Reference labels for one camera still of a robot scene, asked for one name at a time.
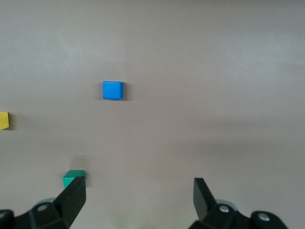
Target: yellow cube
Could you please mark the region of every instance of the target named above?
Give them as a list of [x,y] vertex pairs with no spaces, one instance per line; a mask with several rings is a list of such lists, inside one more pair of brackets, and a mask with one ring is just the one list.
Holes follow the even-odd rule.
[[9,126],[9,113],[0,111],[0,130],[8,128]]

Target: green cube top face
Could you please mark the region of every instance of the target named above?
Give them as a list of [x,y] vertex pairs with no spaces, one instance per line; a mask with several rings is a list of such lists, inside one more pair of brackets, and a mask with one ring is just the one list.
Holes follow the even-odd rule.
[[66,188],[76,177],[84,177],[84,170],[69,170],[67,174],[62,178],[63,187]]

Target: gray surface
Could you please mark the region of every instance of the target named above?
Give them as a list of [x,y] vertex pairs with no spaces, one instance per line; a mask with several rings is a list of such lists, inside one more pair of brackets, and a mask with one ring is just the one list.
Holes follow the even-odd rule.
[[186,229],[194,177],[304,227],[303,1],[3,0],[0,21],[0,208],[57,196],[74,168],[73,229]]

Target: silver bolt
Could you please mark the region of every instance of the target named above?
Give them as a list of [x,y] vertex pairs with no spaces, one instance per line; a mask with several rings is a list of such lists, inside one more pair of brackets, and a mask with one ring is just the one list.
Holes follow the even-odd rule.
[[258,217],[262,220],[262,221],[270,221],[269,216],[267,216],[265,213],[259,213]]
[[5,216],[5,213],[6,213],[6,211],[5,211],[5,212],[0,213],[0,218],[3,218],[3,217]]
[[38,211],[44,211],[45,209],[47,209],[48,205],[47,204],[44,204],[44,205],[41,205],[37,208]]
[[229,208],[227,206],[225,206],[225,205],[221,205],[219,207],[219,210],[221,210],[224,213],[228,213],[230,211]]

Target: cube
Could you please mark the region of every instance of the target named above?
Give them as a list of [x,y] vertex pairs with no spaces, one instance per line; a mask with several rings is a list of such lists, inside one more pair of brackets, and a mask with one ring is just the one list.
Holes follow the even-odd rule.
[[120,100],[124,94],[124,83],[105,81],[103,82],[103,99]]
[[8,128],[9,124],[9,113],[8,112],[0,112],[0,130]]
[[84,170],[69,170],[67,174],[62,178],[63,187],[66,188],[76,177],[84,177]]

